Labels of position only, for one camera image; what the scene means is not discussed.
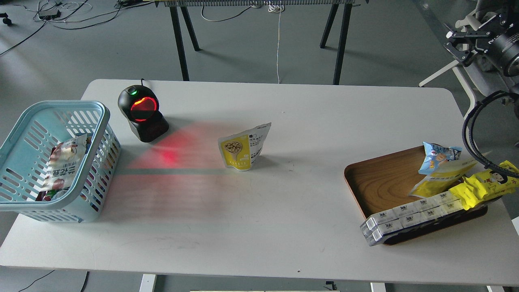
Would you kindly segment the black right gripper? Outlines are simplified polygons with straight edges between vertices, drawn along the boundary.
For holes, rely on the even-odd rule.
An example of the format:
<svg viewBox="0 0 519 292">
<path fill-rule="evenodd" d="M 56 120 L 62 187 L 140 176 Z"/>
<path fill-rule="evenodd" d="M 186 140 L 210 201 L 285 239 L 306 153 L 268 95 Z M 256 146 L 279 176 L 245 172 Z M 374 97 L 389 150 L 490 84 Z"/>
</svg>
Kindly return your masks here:
<svg viewBox="0 0 519 292">
<path fill-rule="evenodd" d="M 475 55 L 485 55 L 504 76 L 519 74 L 519 33 L 511 30 L 511 3 L 478 3 L 477 31 L 456 30 L 450 24 L 444 48 L 464 67 L 473 63 Z"/>
</svg>

